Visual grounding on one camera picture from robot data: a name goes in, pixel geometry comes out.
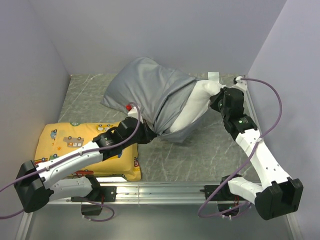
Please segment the white pillow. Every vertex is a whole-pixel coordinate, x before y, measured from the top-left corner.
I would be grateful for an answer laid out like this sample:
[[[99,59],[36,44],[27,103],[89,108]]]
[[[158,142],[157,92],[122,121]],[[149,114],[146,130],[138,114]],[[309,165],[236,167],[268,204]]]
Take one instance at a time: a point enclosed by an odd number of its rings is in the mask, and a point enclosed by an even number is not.
[[[210,98],[216,96],[224,87],[225,85],[212,80],[197,81],[181,112],[170,126],[169,131],[175,133],[199,119],[209,109]]]

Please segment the grey pillowcase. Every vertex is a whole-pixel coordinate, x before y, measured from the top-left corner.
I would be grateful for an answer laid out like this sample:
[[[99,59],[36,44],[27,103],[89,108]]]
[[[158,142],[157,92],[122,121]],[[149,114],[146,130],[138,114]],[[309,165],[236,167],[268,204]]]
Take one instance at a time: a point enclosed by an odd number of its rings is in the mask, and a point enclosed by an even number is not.
[[[129,62],[108,84],[101,104],[127,113],[126,105],[136,103],[142,118],[160,138],[182,143],[196,124],[170,132],[187,103],[198,80],[173,68],[167,68],[151,58],[138,57]]]

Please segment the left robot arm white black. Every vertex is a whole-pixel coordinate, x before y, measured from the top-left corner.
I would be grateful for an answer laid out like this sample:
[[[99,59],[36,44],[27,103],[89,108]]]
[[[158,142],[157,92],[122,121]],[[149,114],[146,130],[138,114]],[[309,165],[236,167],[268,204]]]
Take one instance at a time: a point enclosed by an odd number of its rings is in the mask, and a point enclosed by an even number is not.
[[[117,156],[133,144],[148,144],[156,137],[147,123],[126,117],[118,126],[68,154],[39,164],[26,161],[13,184],[23,211],[32,213],[50,201],[68,197],[96,201],[101,195],[101,186],[94,176],[67,179],[67,175]]]

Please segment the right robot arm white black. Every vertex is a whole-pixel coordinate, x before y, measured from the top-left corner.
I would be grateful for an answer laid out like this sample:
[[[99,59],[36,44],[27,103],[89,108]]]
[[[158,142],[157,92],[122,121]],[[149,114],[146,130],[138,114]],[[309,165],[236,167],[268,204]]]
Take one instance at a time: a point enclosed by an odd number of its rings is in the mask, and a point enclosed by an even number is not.
[[[244,113],[244,92],[224,87],[210,101],[211,108],[221,114],[226,131],[248,156],[260,180],[256,184],[233,173],[222,179],[214,194],[219,193],[226,200],[238,196],[254,204],[264,220],[296,212],[304,186],[280,166],[255,122]]]

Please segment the white pillow label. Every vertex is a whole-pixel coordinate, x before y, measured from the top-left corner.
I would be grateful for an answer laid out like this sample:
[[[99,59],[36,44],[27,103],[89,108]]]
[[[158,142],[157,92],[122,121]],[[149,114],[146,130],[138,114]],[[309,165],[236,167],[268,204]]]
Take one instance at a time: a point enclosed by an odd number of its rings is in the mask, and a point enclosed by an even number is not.
[[[219,72],[208,72],[207,73],[208,80],[214,82],[220,82],[220,73]]]

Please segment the yellow cartoon print pillow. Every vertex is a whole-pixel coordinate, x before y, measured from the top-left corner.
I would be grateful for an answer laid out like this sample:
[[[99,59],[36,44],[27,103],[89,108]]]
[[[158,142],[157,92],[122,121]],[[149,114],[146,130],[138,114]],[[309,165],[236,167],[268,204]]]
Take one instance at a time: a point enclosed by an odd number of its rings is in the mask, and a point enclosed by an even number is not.
[[[94,137],[118,125],[118,122],[47,124],[39,137],[33,163],[38,165],[77,150],[92,141]],[[122,175],[127,181],[140,181],[142,173],[138,161],[138,145],[131,145],[120,154],[81,168],[69,176],[79,178],[86,175],[96,177]]]

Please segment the aluminium front rail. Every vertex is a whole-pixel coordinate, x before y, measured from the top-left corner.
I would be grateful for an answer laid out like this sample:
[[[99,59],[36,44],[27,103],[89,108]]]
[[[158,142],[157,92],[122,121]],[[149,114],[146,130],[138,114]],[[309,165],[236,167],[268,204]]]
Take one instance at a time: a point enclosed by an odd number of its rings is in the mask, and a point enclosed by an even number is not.
[[[25,213],[18,240],[300,240],[294,214],[272,220],[254,208],[236,218],[200,218],[204,182],[122,182],[114,184],[115,217],[91,222],[81,203],[60,199]]]

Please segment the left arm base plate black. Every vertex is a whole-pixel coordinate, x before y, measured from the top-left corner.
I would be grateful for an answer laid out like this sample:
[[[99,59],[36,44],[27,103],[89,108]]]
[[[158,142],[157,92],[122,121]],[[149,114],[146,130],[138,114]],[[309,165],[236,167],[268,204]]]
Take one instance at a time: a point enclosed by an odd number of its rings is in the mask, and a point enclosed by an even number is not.
[[[116,200],[117,187],[116,186],[100,186],[94,188],[88,195],[84,197],[71,197],[72,202],[82,202],[89,200],[92,202],[114,202]]]

